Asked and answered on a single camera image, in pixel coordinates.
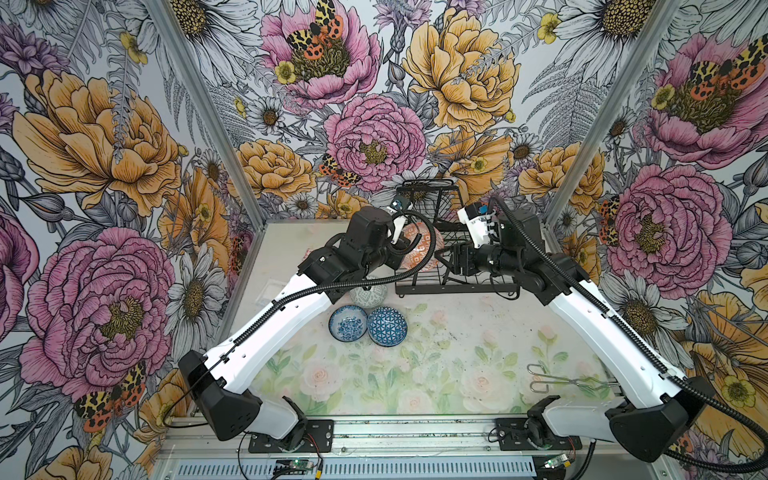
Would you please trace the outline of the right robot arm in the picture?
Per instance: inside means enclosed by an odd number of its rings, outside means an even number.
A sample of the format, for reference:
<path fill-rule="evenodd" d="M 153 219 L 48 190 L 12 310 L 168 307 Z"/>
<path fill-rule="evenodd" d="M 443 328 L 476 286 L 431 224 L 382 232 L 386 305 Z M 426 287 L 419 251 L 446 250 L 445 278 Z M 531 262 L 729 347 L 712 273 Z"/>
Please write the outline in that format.
<path fill-rule="evenodd" d="M 534 215 L 498 211 L 474 203 L 457 213 L 470 240 L 452 248 L 450 266 L 461 274 L 509 276 L 556 313 L 598 356 L 617 380 L 622 397 L 573 401 L 549 395 L 527 413 L 530 443 L 586 437 L 620 445 L 651 463 L 669 451 L 705 408 L 684 387 L 686 379 L 610 307 L 589 275 L 571 257 L 545 250 Z M 677 386 L 675 380 L 683 380 Z"/>

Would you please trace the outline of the black wire dish rack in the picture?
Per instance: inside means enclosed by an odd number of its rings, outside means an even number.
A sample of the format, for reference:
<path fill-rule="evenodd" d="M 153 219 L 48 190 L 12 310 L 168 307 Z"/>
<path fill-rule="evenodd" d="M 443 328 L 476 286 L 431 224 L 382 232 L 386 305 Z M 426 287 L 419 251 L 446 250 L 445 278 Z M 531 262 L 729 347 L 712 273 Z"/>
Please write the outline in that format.
<path fill-rule="evenodd" d="M 399 297 L 490 293 L 507 300 L 519 298 L 520 287 L 511 278 L 492 276 L 470 265 L 474 245 L 466 226 L 457 217 L 464 199 L 455 180 L 406 180 L 396 188 L 396 193 L 407 199 L 412 209 L 428 217 L 443 238 L 443 246 L 433 256 L 434 267 L 396 283 Z"/>

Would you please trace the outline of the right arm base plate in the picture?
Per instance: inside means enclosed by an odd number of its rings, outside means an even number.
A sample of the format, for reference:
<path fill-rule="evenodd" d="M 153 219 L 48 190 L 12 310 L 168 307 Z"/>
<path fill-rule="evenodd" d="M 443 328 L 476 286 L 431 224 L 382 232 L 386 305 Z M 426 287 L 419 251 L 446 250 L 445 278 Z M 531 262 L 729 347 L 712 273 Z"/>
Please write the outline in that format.
<path fill-rule="evenodd" d="M 579 451 L 583 448 L 579 437 L 556 436 L 534 418 L 497 418 L 494 433 L 502 451 Z"/>

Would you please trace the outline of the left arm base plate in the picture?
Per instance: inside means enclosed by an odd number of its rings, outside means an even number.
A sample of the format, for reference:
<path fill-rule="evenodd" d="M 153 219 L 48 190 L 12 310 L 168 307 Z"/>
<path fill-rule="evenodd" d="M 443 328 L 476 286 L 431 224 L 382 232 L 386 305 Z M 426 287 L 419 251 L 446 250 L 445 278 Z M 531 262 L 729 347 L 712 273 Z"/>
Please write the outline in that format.
<path fill-rule="evenodd" d="M 266 434 L 252 435 L 247 450 L 251 454 L 329 453 L 334 439 L 335 422 L 309 419 L 299 424 L 283 439 Z"/>

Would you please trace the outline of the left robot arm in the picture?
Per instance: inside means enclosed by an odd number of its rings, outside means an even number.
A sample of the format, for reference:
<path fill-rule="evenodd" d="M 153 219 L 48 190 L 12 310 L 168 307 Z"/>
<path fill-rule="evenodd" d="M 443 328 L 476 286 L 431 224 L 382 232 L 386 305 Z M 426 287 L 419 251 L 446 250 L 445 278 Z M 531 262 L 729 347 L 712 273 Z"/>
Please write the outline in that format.
<path fill-rule="evenodd" d="M 418 244 L 404 236 L 404 226 L 421 219 L 413 210 L 393 206 L 362 208 L 345 231 L 306 256 L 277 297 L 245 326 L 207 352 L 191 350 L 180 359 L 187 395 L 219 440 L 250 432 L 270 437 L 285 450 L 303 442 L 307 419 L 301 409 L 288 398 L 260 398 L 250 390 L 252 381 L 299 330 L 349 291 L 414 275 L 416 267 L 397 269 Z M 372 278 L 381 266 L 395 273 Z"/>

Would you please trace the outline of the red patterned bowl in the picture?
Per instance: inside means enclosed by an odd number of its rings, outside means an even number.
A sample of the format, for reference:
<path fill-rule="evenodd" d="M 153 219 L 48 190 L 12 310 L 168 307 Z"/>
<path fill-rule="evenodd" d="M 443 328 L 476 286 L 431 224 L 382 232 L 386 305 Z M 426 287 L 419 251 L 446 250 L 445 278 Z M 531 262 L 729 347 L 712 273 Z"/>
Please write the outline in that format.
<path fill-rule="evenodd" d="M 421 235 L 417 246 L 411 252 L 406 254 L 401 262 L 400 268 L 403 270 L 409 270 L 418 265 L 426 257 L 432 238 L 429 229 L 424 222 L 408 224 L 404 227 L 402 233 L 406 237 L 408 245 L 410 245 L 410 243 L 415 240 L 417 235 Z M 435 236 L 436 246 L 434 253 L 437 253 L 438 250 L 441 250 L 445 247 L 445 241 L 442 233 L 437 230 L 436 227 Z M 420 270 L 420 273 L 436 270 L 438 263 L 438 260 L 433 255 L 430 261 Z"/>

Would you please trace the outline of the green patterned bowl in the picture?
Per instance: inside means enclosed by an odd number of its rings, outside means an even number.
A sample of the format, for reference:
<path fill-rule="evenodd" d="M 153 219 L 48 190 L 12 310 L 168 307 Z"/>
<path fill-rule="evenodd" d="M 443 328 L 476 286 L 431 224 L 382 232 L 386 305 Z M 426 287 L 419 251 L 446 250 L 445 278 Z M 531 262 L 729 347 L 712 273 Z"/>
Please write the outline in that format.
<path fill-rule="evenodd" d="M 387 296 L 388 287 L 386 285 L 357 287 L 350 291 L 350 299 L 352 303 L 366 310 L 372 310 L 382 306 Z"/>

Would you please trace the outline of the blue floral bowl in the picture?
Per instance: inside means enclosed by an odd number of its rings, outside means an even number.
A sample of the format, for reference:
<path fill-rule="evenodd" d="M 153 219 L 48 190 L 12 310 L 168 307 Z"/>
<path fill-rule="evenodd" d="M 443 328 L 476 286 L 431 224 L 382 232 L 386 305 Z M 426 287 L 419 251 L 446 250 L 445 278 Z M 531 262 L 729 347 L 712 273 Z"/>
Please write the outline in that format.
<path fill-rule="evenodd" d="M 361 339 L 367 333 L 367 326 L 367 312 L 356 305 L 345 305 L 336 309 L 328 321 L 332 337 L 344 343 Z"/>

